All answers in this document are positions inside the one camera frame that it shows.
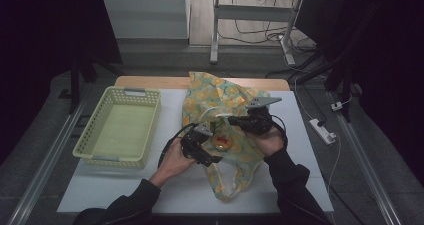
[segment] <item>person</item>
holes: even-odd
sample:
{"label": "person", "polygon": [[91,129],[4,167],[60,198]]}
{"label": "person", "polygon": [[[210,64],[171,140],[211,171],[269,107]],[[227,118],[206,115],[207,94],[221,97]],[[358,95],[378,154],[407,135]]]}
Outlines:
{"label": "person", "polygon": [[[310,171],[293,163],[277,128],[272,127],[268,133],[260,136],[245,134],[265,155],[264,161],[269,165],[272,183],[277,189],[282,224],[331,224],[305,187]],[[86,209],[73,224],[150,224],[152,207],[159,198],[161,187],[194,163],[194,159],[184,157],[180,138],[176,138],[157,171],[148,180],[142,179],[130,196],[119,197],[107,209]]]}

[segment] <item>wall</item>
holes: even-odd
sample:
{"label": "wall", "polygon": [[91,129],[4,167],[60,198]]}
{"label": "wall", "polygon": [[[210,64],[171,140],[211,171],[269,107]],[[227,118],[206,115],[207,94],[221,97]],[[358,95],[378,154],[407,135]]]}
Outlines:
{"label": "wall", "polygon": [[116,38],[187,39],[190,0],[104,0]]}

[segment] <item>person's right hand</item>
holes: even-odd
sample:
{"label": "person's right hand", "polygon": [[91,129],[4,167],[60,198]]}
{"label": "person's right hand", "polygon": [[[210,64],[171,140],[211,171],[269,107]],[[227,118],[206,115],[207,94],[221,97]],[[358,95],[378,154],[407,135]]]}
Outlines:
{"label": "person's right hand", "polygon": [[265,155],[265,157],[269,157],[274,154],[276,151],[284,148],[285,144],[283,144],[283,139],[280,131],[276,127],[272,127],[269,132],[256,135],[252,133],[245,132],[246,137],[252,139],[259,150]]}

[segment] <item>green plastic basket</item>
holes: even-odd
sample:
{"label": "green plastic basket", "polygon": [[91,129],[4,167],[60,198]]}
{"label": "green plastic basket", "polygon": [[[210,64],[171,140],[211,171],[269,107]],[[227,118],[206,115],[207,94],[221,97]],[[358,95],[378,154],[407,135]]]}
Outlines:
{"label": "green plastic basket", "polygon": [[144,168],[160,97],[153,89],[106,88],[72,154],[90,165]]}

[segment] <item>power strip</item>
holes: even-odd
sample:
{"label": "power strip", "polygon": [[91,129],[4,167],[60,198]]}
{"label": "power strip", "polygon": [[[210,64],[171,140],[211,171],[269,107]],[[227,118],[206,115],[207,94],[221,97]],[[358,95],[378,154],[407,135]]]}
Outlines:
{"label": "power strip", "polygon": [[329,133],[324,126],[318,126],[318,119],[312,119],[309,121],[312,128],[318,133],[318,135],[322,138],[325,144],[330,145],[336,141],[336,134]]}

